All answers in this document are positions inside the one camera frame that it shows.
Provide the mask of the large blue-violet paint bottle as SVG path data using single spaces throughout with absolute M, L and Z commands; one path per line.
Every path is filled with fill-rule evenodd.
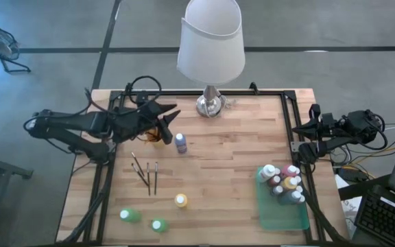
M 187 152 L 187 141 L 186 141 L 186 138 L 183 134 L 178 133 L 175 136 L 175 144 L 176 144 L 178 153 L 184 154 Z

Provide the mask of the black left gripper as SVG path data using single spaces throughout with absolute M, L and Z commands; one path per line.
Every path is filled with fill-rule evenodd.
M 145 121 L 144 126 L 149 128 L 144 130 L 145 133 L 152 128 L 157 128 L 160 133 L 164 144 L 170 144 L 173 138 L 169 130 L 169 124 L 180 114 L 181 110 L 174 111 L 168 115 L 164 113 L 173 110 L 177 104 L 159 104 L 157 102 L 149 102 L 146 106 L 142 107 L 141 114 L 142 120 Z

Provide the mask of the yellow-orange plastic cup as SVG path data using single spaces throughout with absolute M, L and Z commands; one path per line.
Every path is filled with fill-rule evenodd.
M 147 143 L 152 144 L 154 146 L 154 148 L 158 148 L 158 149 L 165 147 L 165 144 L 164 144 L 164 142 L 162 140 L 162 137 L 161 137 L 161 133 L 160 133 L 160 131 L 157 128 L 152 128 L 151 130 L 148 130 L 148 132 L 156 133 L 158 135 L 158 137 L 159 137 L 159 141 L 158 142 L 146 141 Z

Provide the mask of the black computer desk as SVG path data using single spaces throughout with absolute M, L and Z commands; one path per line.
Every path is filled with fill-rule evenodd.
M 375 178 L 373 180 L 367 180 L 365 182 L 349 185 L 348 187 L 344 187 L 342 189 L 339 189 L 339 195 L 344 200 L 351 199 L 351 198 L 356 198 L 356 197 L 359 197 L 359 196 L 363 197 L 369 190 L 371 190 L 375 186 L 382 187 L 382 188 L 384 188 L 384 189 L 386 189 L 388 191 L 391 191 L 392 193 L 395 194 L 395 191 L 389 185 L 389 179 L 390 179 L 390 176 L 389 175 L 385 175 L 385 176 L 382 176 L 382 177 L 379 177 L 379 178 Z M 382 240 L 380 240 L 380 239 L 378 239 L 378 238 L 376 238 L 376 237 L 374 237 L 372 235 L 369 235 L 369 236 L 371 236 L 371 237 L 375 238 L 376 240 L 380 241 L 382 244 L 386 244 L 388 246 L 391 246 L 387 242 L 384 242 L 384 241 L 382 241 Z

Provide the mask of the black computer keyboard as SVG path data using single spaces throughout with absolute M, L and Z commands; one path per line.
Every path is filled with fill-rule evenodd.
M 395 194 L 375 186 L 361 199 L 355 226 L 395 247 Z

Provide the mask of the large pink paint bottle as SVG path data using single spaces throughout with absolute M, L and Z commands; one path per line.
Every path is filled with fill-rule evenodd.
M 295 177 L 297 175 L 297 169 L 294 165 L 286 165 L 280 170 L 280 177 Z

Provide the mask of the white printed paper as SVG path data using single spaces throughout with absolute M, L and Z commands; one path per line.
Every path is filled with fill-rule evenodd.
M 342 189 L 344 187 L 349 186 L 349 184 L 337 174 L 335 175 L 335 182 L 337 184 L 338 189 Z M 357 216 L 357 212 L 359 210 L 361 199 L 362 197 L 359 196 L 356 198 L 341 200 L 342 209 L 344 212 L 344 217 L 348 229 L 348 234 L 351 239 L 353 238 L 353 235 L 355 234 L 355 231 L 357 229 L 357 227 L 355 226 L 355 219 Z

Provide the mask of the translucent green plastic bin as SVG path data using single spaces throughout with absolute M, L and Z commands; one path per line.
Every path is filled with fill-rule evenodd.
M 309 216 L 305 202 L 281 204 L 279 196 L 273 196 L 271 189 L 258 179 L 256 171 L 256 199 L 259 210 L 259 223 L 268 231 L 303 231 L 309 228 Z

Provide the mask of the grey side table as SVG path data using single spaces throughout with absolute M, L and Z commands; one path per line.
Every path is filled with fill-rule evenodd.
M 11 172 L 12 174 L 17 174 L 24 179 L 30 179 L 34 172 L 32 169 L 24 169 L 3 161 L 0 161 L 0 170 L 3 170 L 5 172 Z

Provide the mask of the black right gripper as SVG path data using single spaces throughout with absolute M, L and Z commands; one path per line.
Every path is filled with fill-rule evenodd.
M 332 113 L 321 113 L 319 104 L 312 104 L 309 109 L 309 126 L 302 125 L 292 129 L 300 137 L 311 141 L 320 140 L 322 137 L 330 137 L 337 123 Z

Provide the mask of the large green paint bottle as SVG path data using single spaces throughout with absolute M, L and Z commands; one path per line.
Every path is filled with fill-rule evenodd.
M 169 223 L 167 220 L 162 218 L 153 219 L 151 222 L 151 228 L 154 232 L 164 233 L 169 230 Z
M 122 209 L 119 216 L 124 222 L 135 223 L 141 221 L 141 214 L 135 209 Z

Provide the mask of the silver table lamp white shade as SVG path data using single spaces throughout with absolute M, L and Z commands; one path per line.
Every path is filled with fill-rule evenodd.
M 196 102 L 201 116 L 220 115 L 227 99 L 217 86 L 238 78 L 245 65 L 238 3 L 235 0 L 190 0 L 181 18 L 177 70 L 205 86 Z

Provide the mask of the black power strip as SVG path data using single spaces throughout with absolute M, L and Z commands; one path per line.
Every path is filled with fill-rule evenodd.
M 356 167 L 351 167 L 351 166 L 336 167 L 335 172 L 343 180 L 352 183 L 361 183 L 370 179 L 368 174 L 366 174 L 364 171 Z

